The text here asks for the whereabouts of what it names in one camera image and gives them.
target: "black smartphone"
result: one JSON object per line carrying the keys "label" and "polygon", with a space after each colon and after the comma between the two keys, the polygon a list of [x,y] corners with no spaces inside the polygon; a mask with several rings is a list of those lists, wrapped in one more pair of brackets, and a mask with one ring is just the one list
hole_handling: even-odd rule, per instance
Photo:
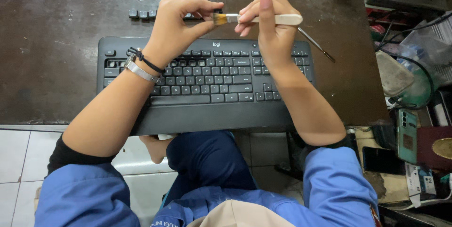
{"label": "black smartphone", "polygon": [[405,175],[405,162],[389,149],[363,147],[364,169],[373,172]]}

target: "smartphone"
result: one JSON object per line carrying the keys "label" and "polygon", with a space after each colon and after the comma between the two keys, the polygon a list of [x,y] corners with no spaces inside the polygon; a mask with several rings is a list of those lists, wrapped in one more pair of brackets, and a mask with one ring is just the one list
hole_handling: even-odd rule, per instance
{"label": "smartphone", "polygon": [[363,162],[367,171],[405,175],[405,162],[390,149],[364,146]]}
{"label": "smartphone", "polygon": [[399,109],[397,115],[397,156],[410,164],[417,163],[417,117]]}

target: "navy blue pants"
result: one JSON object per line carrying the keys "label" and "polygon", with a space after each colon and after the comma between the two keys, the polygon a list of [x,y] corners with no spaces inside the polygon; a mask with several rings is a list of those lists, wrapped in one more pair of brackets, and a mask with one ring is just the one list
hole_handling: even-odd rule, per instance
{"label": "navy blue pants", "polygon": [[166,156],[169,167],[178,176],[163,206],[204,186],[256,189],[248,165],[229,131],[182,133],[168,145]]}

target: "blue shirt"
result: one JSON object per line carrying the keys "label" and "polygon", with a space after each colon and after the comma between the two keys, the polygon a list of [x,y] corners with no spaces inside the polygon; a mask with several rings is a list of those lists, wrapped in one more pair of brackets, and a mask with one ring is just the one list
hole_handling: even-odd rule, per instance
{"label": "blue shirt", "polygon": [[[375,226],[371,207],[378,215],[377,196],[352,149],[316,149],[305,166],[306,207],[263,190],[202,187],[162,208],[151,226],[187,226],[227,199],[262,205],[297,227]],[[129,188],[111,164],[67,165],[52,172],[42,184],[35,216],[37,227],[140,226],[130,209]]]}

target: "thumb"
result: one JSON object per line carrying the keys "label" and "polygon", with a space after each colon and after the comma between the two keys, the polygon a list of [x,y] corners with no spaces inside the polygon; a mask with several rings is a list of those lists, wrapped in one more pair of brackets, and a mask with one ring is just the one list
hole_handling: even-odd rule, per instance
{"label": "thumb", "polygon": [[272,0],[260,0],[259,4],[259,33],[265,38],[271,39],[275,32],[275,10]]}
{"label": "thumb", "polygon": [[205,21],[188,29],[189,34],[193,37],[193,40],[200,38],[201,36],[209,33],[215,28],[213,21]]}

